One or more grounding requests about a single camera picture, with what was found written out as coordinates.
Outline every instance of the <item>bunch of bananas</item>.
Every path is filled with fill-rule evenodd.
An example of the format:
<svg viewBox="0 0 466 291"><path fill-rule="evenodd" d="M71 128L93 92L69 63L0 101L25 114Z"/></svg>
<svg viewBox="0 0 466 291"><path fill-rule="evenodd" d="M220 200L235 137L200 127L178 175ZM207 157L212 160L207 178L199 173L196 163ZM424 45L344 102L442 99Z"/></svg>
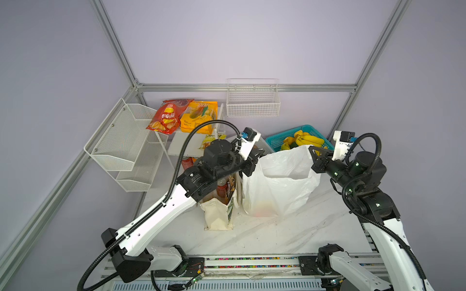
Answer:
<svg viewBox="0 0 466 291"><path fill-rule="evenodd" d="M281 150L296 148L304 144L310 144L321 148L324 142L325 141L322 138L313 136L309 132L303 132L302 130L298 130L295 132L294 136L289 136L285 138L285 140L283 141L283 145L281 146Z"/></svg>

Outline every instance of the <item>wall-mounted wire basket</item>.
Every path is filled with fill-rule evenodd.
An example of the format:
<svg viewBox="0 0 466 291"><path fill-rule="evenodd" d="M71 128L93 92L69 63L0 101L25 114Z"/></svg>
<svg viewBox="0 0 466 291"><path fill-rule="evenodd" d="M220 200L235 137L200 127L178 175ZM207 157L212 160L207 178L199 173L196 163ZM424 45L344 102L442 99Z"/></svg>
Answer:
<svg viewBox="0 0 466 291"><path fill-rule="evenodd" d="M275 117L280 111L278 79L228 79L228 117Z"/></svg>

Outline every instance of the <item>white shelf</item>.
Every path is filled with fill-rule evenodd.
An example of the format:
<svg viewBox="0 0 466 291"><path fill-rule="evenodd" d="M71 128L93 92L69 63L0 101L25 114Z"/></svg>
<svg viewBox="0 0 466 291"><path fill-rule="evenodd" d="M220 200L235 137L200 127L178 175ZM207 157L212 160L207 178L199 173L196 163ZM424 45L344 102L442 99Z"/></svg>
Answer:
<svg viewBox="0 0 466 291"><path fill-rule="evenodd" d="M220 104L218 109L218 119L222 119L224 115L224 104ZM220 124L215 124L212 134L218 134ZM188 137L189 132L182 132L179 128L173 133L173 139L171 140L170 146L168 148L168 154L171 156L178 156L181 151L181 147L185 143L186 138ZM186 147L185 156L192 156L195 158L202 157L204 155L204 150L199 149L202 145L202 141L205 139L206 134L194 134L194 136L189 141L188 146Z"/></svg>
<svg viewBox="0 0 466 291"><path fill-rule="evenodd" d="M146 129L156 113L141 104L126 104L121 99L116 117L97 140L84 146L94 159L125 191L147 191L166 152L168 135Z"/></svg>
<svg viewBox="0 0 466 291"><path fill-rule="evenodd" d="M125 104L97 145L89 149L90 156L106 171L133 170L155 113L141 104Z"/></svg>
<svg viewBox="0 0 466 291"><path fill-rule="evenodd" d="M150 189L168 139L165 135L161 135L161 138L162 144L158 141L156 133L151 131L143 144L133 170L118 173L115 180L125 191L143 192Z"/></svg>

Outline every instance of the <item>bottle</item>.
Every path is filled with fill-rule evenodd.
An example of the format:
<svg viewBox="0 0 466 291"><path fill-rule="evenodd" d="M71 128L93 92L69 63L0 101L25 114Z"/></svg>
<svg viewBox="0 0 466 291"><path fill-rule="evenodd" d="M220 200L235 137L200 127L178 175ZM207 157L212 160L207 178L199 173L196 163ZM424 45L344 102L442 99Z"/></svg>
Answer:
<svg viewBox="0 0 466 291"><path fill-rule="evenodd" d="M217 195L219 197L225 197L227 189L228 183L226 182L226 178L221 178L217 181Z"/></svg>
<svg viewBox="0 0 466 291"><path fill-rule="evenodd" d="M186 170L189 167L192 167L192 165L193 165L193 162L190 156L183 157L183 160L181 161L181 166L183 166L184 170Z"/></svg>

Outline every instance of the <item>black cable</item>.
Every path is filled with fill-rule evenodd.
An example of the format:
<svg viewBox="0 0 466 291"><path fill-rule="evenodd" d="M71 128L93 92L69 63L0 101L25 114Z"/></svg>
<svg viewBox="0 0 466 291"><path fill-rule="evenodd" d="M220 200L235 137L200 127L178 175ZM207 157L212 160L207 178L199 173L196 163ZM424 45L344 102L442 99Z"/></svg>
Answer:
<svg viewBox="0 0 466 291"><path fill-rule="evenodd" d="M161 291L161 290L157 287L157 284L155 284L154 273L155 273L155 271L151 271L152 286L154 286L154 289L155 289L156 291Z"/></svg>
<svg viewBox="0 0 466 291"><path fill-rule="evenodd" d="M363 151L366 151L366 150L363 148L363 145L362 145L362 144L359 144L359 146L363 149Z"/></svg>
<svg viewBox="0 0 466 291"><path fill-rule="evenodd" d="M335 183L333 182L333 178L330 178L330 183L332 184L333 190L335 190L336 193L341 195L342 193L338 192L338 190L336 189Z"/></svg>
<svg viewBox="0 0 466 291"><path fill-rule="evenodd" d="M375 165L377 165L377 162L380 158L380 154L382 153L382 142L380 141L380 138L376 135L376 134L373 134L373 133L366 133L366 134L363 134L362 136L360 136L350 147L350 149L348 150L348 153L347 155L345 156L345 162L348 164L349 163L349 158L350 158L350 155L351 153L353 152L355 146L364 138L366 137L371 137L374 139L374 141L376 142L376 151L375 151L375 154L374 154L374 158L372 159L372 163L370 164L370 166L360 175L356 176L356 177L353 177L351 178L350 180L348 180L344 185L343 185L343 189L342 189L342 199L343 199L343 202L345 203L345 205L349 208L350 210L350 213L354 213L354 215L356 215L358 218L360 218L361 220L367 222L367 223L370 223L370 224L373 224L375 225L376 227L380 228L381 230L385 231L388 235L390 235L392 238L394 238L397 243L400 245L400 248L402 248L403 250L406 251L406 254L408 255L408 257L410 258L410 260L412 261L414 267L416 268L416 271L418 272L418 275L419 277L422 279L422 282L424 284L424 280L426 279L426 276L424 274L424 271L422 270L422 267L421 267L421 264L419 263L418 259L416 258L416 256L414 255L414 253L411 251L411 247L408 246L396 233L394 233L392 230L390 230L389 228L387 228L386 226L384 225L381 225L380 223L377 223L373 220L370 220L368 219L367 217L365 217L364 215L360 214L356 209L353 208L353 206L351 205L351 203L348 201L348 198L347 198L347 194L346 194L346 191L348 190L348 187L349 185L351 185L353 182L355 181L359 181L361 180L362 178L366 177L367 175L370 175L372 173L372 170L374 169Z"/></svg>
<svg viewBox="0 0 466 291"><path fill-rule="evenodd" d="M186 147L188 146L188 143L189 141L191 140L191 138L194 136L194 134L201 128L203 128L204 126L206 125L209 125L209 124L215 124L215 123L220 123L220 124L225 124L225 125L228 125L230 126L231 128L233 128L233 130L235 131L236 135L238 136L238 147L241 147L241 133L240 131L238 130L238 128L236 126L234 126L232 123L228 122L228 121L225 121L225 120L221 120L221 119L217 119L217 120L210 120L210 121L207 121L207 122L204 122L200 125L198 125L195 129L192 130L192 132L189 133L188 137L186 138L185 140L185 143L183 143L183 146L181 147L181 151L179 153L179 157L178 157L178 161L177 161L177 164L176 164L176 167L175 167L175 172L173 173L173 178L171 180L171 183L170 183L170 187L168 188L168 191L167 191L167 194L165 195L164 199L162 200L161 203L159 203L154 209L152 209L149 213L147 213L143 218L141 218L139 221L137 221L136 223L134 223L133 226L131 226L122 236L120 236L116 241L114 241L114 243L112 243L108 248L106 248L95 260L94 262L89 266L89 268L87 268L87 270L84 272L84 274L82 275L81 279L79 280L78 282L78 287L77 287L77 291L92 291L92 290L95 290L97 289L98 287L104 285L106 282L110 281L112 278L108 279L105 278L104 280L98 282L97 284L95 285L92 285L91 287L88 287L88 288L84 288L84 284L86 283L86 280L89 278L89 275L92 273L92 271L97 267L97 265L103 260L103 258L108 255L110 253L111 250L113 250L117 245L120 244L120 242L122 242L126 237L128 237L135 229L137 229L139 226L141 226L147 219L149 219L152 215L154 215L154 213L156 213L160 208L163 207L164 204L167 203L167 201L170 199L171 197L171 193L173 192L173 189L175 188L175 185L177 183L177 178L178 178L178 173L179 173L179 168L181 166L181 161L183 160L183 156L185 154L185 151L186 151ZM118 276L118 273L113 273L111 276L113 276L113 278L115 278L116 276Z"/></svg>

